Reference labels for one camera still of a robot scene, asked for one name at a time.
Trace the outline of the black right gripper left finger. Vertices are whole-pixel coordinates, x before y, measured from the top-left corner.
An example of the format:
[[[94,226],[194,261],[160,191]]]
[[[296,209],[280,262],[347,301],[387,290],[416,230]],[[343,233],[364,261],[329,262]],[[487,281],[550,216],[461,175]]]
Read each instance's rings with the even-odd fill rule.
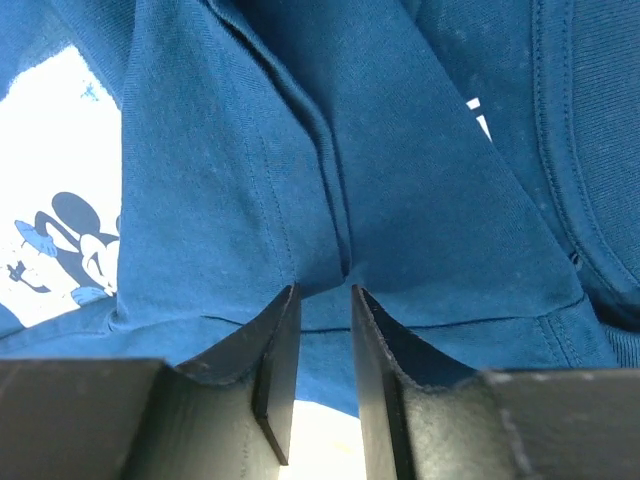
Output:
[[[5,360],[5,479],[274,479],[288,461],[297,286],[200,355]]]

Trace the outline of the dark blue printed t-shirt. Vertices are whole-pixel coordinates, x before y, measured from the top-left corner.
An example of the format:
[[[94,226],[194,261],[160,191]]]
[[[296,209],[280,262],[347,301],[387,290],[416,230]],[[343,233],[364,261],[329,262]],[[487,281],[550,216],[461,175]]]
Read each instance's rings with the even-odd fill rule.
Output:
[[[350,290],[485,368],[639,364],[635,1],[5,1],[1,91],[73,46],[121,118],[3,131],[5,358],[179,364],[302,290],[298,392],[357,408]]]

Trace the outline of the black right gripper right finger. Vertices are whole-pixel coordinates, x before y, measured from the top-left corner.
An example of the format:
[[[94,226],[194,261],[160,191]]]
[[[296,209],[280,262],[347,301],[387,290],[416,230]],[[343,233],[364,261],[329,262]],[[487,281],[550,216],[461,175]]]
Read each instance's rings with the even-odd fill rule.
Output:
[[[635,479],[635,369],[487,370],[411,333],[363,288],[352,338],[370,479]]]

